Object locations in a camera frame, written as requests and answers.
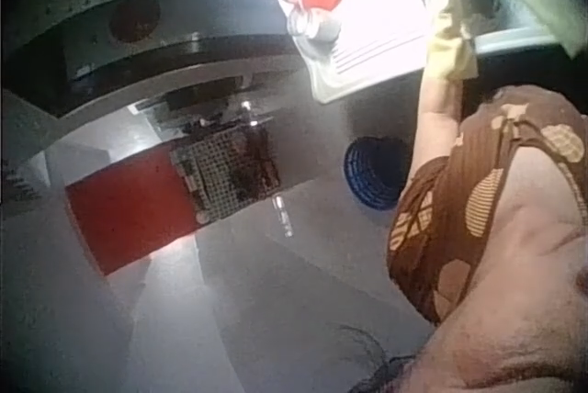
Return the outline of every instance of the red panel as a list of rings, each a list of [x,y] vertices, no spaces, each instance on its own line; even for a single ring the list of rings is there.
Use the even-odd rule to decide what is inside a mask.
[[[67,187],[85,241],[105,275],[196,231],[169,144],[140,152]]]

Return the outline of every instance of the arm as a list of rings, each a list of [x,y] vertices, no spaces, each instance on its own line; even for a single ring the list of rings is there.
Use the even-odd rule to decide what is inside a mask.
[[[475,51],[463,36],[461,0],[428,0],[427,40],[409,183],[428,161],[451,152],[461,121],[463,80],[477,76]]]

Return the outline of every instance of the blue plastic container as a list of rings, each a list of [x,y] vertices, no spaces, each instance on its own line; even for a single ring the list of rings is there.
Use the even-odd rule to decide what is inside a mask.
[[[392,209],[406,183],[410,157],[399,140],[363,137],[345,153],[345,179],[364,205],[380,211]]]

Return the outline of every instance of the person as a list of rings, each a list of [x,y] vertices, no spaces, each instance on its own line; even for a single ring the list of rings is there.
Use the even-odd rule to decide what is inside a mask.
[[[506,86],[460,121],[478,75],[461,0],[433,14],[390,278],[436,327],[381,391],[568,392],[588,371],[588,121]]]

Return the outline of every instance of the hand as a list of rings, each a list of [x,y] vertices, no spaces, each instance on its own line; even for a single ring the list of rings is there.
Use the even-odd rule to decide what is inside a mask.
[[[476,53],[463,34],[462,0],[427,0],[431,30],[424,76],[451,81],[478,76]]]

